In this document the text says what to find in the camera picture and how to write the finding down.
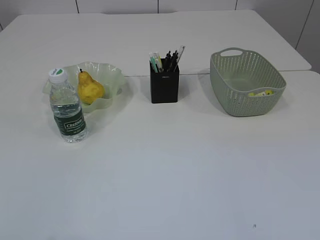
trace bottle label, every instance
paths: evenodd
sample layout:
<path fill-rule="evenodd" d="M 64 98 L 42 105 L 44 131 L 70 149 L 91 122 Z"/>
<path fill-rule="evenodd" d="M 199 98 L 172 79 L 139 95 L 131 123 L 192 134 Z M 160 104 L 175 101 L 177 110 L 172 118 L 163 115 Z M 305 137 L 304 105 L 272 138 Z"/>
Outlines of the bottle label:
<path fill-rule="evenodd" d="M 66 136 L 76 135 L 82 132 L 86 127 L 86 122 L 82 109 L 72 117 L 56 117 L 54 120 L 58 125 L 60 133 Z"/>

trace bottle cap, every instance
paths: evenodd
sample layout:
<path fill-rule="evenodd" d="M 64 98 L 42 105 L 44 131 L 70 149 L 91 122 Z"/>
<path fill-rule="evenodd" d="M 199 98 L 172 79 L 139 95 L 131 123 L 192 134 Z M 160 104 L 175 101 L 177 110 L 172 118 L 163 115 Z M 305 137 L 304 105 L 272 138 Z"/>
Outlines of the bottle cap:
<path fill-rule="evenodd" d="M 49 80 L 53 84 L 63 83 L 68 79 L 67 72 L 62 68 L 54 68 L 49 71 Z"/>

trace black pen holder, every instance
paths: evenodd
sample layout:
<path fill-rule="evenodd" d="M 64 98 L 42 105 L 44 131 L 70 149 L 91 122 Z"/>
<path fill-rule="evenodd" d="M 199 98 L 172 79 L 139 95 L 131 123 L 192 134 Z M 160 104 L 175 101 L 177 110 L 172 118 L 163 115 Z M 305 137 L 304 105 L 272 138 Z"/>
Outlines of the black pen holder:
<path fill-rule="evenodd" d="M 155 72 L 150 63 L 150 91 L 153 104 L 178 102 L 179 66 L 175 71 Z"/>

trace gray plastic basket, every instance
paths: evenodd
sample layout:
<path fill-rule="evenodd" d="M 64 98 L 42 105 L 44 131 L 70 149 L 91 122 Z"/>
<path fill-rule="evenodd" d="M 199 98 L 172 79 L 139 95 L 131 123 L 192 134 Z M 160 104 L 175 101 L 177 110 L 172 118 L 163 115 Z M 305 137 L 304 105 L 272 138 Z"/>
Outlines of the gray plastic basket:
<path fill-rule="evenodd" d="M 222 56 L 231 50 L 242 53 Z M 259 53 L 235 47 L 212 54 L 210 79 L 218 101 L 235 117 L 266 114 L 276 105 L 287 85 L 275 67 Z M 273 94 L 249 96 L 266 90 Z"/>

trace plastic bottle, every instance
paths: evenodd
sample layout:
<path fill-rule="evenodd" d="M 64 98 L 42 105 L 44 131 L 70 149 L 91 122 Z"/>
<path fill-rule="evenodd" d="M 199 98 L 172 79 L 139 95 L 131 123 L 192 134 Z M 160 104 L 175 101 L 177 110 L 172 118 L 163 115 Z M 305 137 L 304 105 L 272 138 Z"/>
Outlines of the plastic bottle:
<path fill-rule="evenodd" d="M 50 105 L 62 138 L 67 143 L 82 141 L 87 135 L 86 122 L 78 94 L 68 82 L 67 72 L 62 68 L 52 69 L 49 81 L 52 84 Z"/>

